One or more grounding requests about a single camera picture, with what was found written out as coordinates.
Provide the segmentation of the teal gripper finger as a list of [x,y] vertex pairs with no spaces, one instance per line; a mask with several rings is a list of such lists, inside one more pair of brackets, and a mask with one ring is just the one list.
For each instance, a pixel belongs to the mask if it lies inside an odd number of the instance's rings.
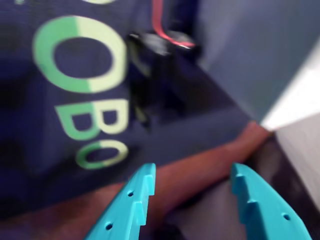
[[235,163],[230,173],[239,220],[248,240],[310,240],[298,214],[258,173]]
[[156,165],[141,166],[85,236],[86,240],[137,240],[146,225],[149,197],[155,194]]

